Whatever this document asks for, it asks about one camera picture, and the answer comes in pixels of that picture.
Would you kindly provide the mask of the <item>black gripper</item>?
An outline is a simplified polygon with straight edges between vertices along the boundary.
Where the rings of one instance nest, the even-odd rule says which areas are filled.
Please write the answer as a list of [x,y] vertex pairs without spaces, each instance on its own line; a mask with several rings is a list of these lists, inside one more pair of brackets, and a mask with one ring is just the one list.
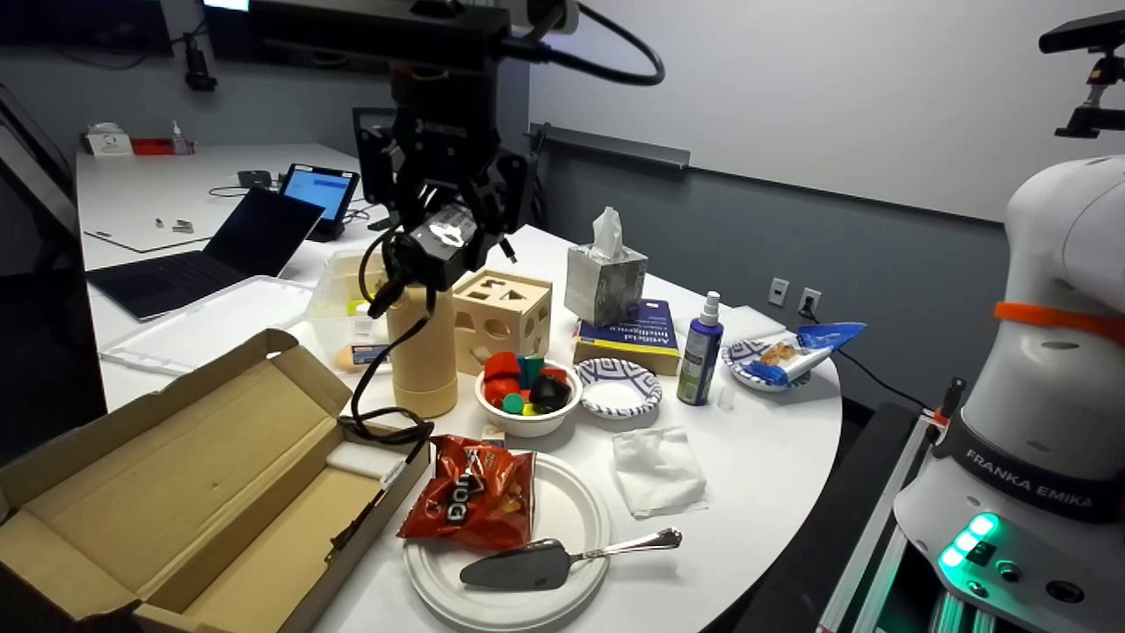
[[408,286],[431,292],[480,269],[493,248],[515,261],[508,233],[528,200],[528,160],[497,145],[493,70],[397,67],[390,95],[386,125],[356,125],[364,197],[394,217],[371,316]]

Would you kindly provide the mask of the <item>white orange robot arm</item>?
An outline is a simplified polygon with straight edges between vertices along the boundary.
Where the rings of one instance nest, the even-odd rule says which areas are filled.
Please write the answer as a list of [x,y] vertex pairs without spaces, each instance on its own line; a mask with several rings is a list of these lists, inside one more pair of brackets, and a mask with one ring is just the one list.
[[1125,153],[1076,49],[1121,0],[591,0],[655,90],[556,70],[530,117],[698,170],[998,221],[998,335],[891,517],[950,595],[1038,633],[1121,633]]

